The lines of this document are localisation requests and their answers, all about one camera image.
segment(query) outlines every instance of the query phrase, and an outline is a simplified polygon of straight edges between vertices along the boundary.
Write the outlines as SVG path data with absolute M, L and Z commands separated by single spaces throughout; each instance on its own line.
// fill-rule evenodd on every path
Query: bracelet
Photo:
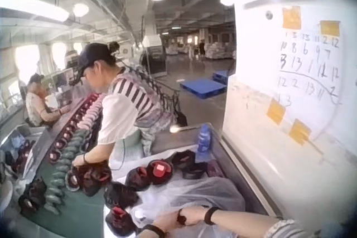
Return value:
M 85 164 L 89 164 L 86 160 L 85 160 L 85 153 L 83 154 L 83 161 Z
M 148 224 L 143 228 L 143 230 L 150 230 L 152 232 L 155 232 L 159 238 L 165 238 L 164 231 L 154 225 Z
M 205 223 L 208 225 L 214 225 L 214 223 L 211 221 L 212 215 L 215 211 L 219 210 L 218 207 L 211 207 L 210 209 L 208 209 L 208 211 L 205 214 Z

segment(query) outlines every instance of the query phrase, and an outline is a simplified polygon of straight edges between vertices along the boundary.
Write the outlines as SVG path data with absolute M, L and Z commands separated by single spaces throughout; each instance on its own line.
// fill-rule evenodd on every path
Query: window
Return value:
M 63 70 L 66 68 L 65 56 L 67 52 L 66 44 L 64 43 L 54 43 L 52 45 L 52 58 L 58 69 Z
M 40 60 L 40 50 L 37 45 L 28 45 L 16 48 L 15 64 L 19 70 L 19 77 L 27 84 L 30 77 L 37 71 Z
M 218 42 L 218 35 L 212 35 L 212 42 Z
M 228 43 L 229 42 L 229 34 L 228 33 L 223 33 L 222 34 L 222 42 L 223 43 Z
M 77 50 L 77 53 L 79 55 L 83 50 L 82 43 L 74 43 L 73 48 Z
M 13 83 L 11 83 L 11 85 L 9 86 L 9 93 L 10 96 L 16 95 L 16 94 L 20 94 L 20 89 L 18 87 L 18 81 L 14 81 Z

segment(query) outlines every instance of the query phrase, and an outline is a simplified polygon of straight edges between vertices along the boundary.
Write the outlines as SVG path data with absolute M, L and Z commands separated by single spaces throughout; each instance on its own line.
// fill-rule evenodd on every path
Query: cable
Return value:
M 124 145 L 124 153 L 123 153 L 123 160 L 122 160 L 122 164 L 120 165 L 119 168 L 116 169 L 110 169 L 111 171 L 119 171 L 122 169 L 123 165 L 124 165 L 124 161 L 125 161 L 125 154 L 126 154 L 126 147 L 125 147 L 125 139 L 123 139 L 123 145 Z

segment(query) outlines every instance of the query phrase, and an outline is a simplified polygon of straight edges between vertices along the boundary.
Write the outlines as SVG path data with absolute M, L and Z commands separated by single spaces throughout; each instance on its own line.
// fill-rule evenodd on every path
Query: blue plastic bottle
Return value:
M 196 153 L 196 162 L 207 162 L 211 160 L 209 149 L 211 144 L 211 131 L 208 125 L 201 126 Z

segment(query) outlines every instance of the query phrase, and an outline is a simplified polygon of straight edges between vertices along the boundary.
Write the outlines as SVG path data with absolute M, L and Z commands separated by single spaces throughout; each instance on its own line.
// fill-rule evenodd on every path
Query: blue pallet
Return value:
M 217 71 L 212 74 L 212 79 L 221 84 L 228 84 L 227 71 Z
M 200 99 L 207 99 L 226 92 L 227 86 L 209 79 L 197 79 L 180 83 L 181 87 Z

